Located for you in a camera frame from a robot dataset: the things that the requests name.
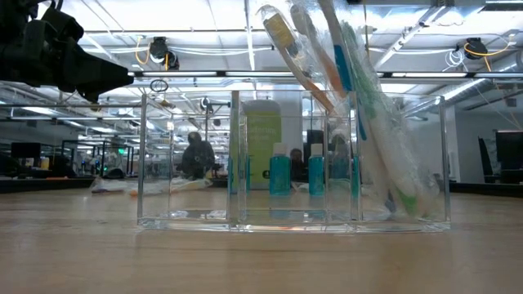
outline clear acrylic organizer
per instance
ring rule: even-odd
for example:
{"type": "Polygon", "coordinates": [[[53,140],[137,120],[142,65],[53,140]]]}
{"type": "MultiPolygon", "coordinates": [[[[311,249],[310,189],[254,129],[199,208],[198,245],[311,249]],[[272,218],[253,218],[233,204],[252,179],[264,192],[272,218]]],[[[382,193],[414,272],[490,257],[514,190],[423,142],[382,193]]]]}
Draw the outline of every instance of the clear acrylic organizer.
{"type": "MultiPolygon", "coordinates": [[[[216,94],[191,93],[211,100],[216,94]]],[[[144,176],[138,218],[143,226],[316,233],[449,228],[445,102],[440,97],[352,92],[329,112],[308,91],[221,91],[219,96],[231,101],[227,189],[173,194],[168,182],[177,175],[171,171],[163,179],[165,192],[148,195],[148,185],[157,185],[159,179],[140,165],[144,176]],[[371,121],[366,117],[369,109],[356,103],[360,99],[387,99],[388,111],[396,116],[381,114],[371,121]],[[269,161],[277,142],[287,145],[289,157],[299,150],[303,161],[291,170],[291,193],[284,196],[269,191],[269,161]],[[322,144],[324,150],[324,194],[314,197],[307,190],[306,176],[312,143],[322,144]]],[[[148,104],[142,104],[142,111],[148,104]]],[[[205,114],[191,117],[201,120],[205,114]]],[[[142,130],[142,139],[152,142],[147,128],[142,130]]],[[[167,158],[176,155],[175,145],[171,139],[167,158]]]]}

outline bottle cap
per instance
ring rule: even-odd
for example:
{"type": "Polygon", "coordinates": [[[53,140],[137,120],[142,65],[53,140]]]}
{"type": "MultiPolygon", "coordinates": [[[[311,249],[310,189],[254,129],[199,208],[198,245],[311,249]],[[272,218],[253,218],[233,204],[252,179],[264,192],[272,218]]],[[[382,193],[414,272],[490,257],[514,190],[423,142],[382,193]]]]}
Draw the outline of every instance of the bottle cap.
{"type": "Polygon", "coordinates": [[[285,143],[275,143],[272,147],[273,155],[287,155],[287,145],[285,143]]]}
{"type": "Polygon", "coordinates": [[[311,145],[311,155],[312,156],[323,156],[324,154],[324,145],[323,144],[312,144],[311,145]]]}

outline small bottle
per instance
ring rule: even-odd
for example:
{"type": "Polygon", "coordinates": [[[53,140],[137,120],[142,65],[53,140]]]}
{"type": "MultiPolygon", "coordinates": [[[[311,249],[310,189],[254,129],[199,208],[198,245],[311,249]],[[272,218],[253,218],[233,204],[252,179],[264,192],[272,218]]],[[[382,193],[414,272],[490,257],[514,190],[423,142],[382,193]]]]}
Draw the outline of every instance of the small bottle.
{"type": "Polygon", "coordinates": [[[311,145],[309,158],[309,195],[321,197],[324,195],[324,145],[311,145]]]}
{"type": "Polygon", "coordinates": [[[274,143],[269,164],[269,192],[274,196],[291,194],[291,159],[285,143],[274,143]]]}

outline wooden table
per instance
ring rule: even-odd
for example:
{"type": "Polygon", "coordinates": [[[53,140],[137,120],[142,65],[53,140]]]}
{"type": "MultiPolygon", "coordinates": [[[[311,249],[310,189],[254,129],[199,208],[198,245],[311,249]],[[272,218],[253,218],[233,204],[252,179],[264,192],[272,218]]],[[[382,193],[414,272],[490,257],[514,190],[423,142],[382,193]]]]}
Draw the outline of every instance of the wooden table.
{"type": "Polygon", "coordinates": [[[453,195],[439,234],[142,230],[136,199],[0,196],[3,293],[522,293],[523,200],[453,195]]]}

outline computer monitor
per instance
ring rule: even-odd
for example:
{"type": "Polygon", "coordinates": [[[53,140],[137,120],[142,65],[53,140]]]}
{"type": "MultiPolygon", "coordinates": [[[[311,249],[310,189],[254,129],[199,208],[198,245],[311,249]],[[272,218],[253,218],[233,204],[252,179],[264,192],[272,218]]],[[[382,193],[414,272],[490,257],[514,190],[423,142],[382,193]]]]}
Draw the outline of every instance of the computer monitor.
{"type": "Polygon", "coordinates": [[[496,149],[501,163],[523,163],[523,131],[497,131],[496,149]]]}
{"type": "Polygon", "coordinates": [[[12,158],[40,158],[42,145],[40,143],[11,143],[12,158]]]}

